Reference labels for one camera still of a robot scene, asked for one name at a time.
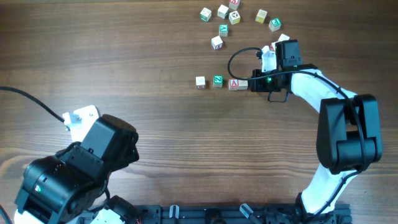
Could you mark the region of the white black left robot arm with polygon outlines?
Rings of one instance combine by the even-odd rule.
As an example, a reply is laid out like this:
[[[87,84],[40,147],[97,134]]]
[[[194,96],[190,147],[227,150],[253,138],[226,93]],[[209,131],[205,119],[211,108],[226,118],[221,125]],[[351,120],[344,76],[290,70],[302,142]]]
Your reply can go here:
[[[15,204],[43,223],[66,223],[107,194],[112,172],[139,160],[139,135],[129,123],[104,114],[53,156],[36,159],[24,171]]]

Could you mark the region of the red A top block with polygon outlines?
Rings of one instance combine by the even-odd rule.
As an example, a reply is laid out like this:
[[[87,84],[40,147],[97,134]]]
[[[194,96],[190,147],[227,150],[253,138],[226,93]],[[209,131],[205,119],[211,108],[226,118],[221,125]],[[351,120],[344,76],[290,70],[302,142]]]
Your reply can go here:
[[[234,78],[228,80],[228,90],[239,90],[239,81]]]

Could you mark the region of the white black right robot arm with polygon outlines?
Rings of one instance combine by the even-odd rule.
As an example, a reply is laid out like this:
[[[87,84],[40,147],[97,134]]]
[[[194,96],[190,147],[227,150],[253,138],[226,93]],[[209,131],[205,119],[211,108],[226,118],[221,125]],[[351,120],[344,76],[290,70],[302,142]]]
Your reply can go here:
[[[316,150],[320,162],[310,184],[289,212],[266,212],[264,218],[290,223],[342,223],[348,218],[335,203],[346,186],[382,156],[377,100],[345,90],[313,64],[302,62],[297,40],[256,49],[262,67],[250,78],[254,92],[286,90],[318,112]]]

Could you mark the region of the snail picture wooden block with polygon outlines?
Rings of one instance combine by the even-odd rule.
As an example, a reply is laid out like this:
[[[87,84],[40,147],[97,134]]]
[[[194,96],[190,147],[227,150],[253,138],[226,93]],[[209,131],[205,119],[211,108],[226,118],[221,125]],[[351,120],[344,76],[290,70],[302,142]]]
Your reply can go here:
[[[248,86],[247,80],[238,80],[238,90],[247,90]]]

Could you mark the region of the green Z top block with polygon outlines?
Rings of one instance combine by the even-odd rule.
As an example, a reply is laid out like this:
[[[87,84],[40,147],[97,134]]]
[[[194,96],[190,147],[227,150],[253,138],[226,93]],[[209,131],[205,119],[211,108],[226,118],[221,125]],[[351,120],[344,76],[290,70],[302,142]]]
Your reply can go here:
[[[221,88],[223,86],[223,76],[222,75],[215,75],[213,77],[213,86],[215,88]]]

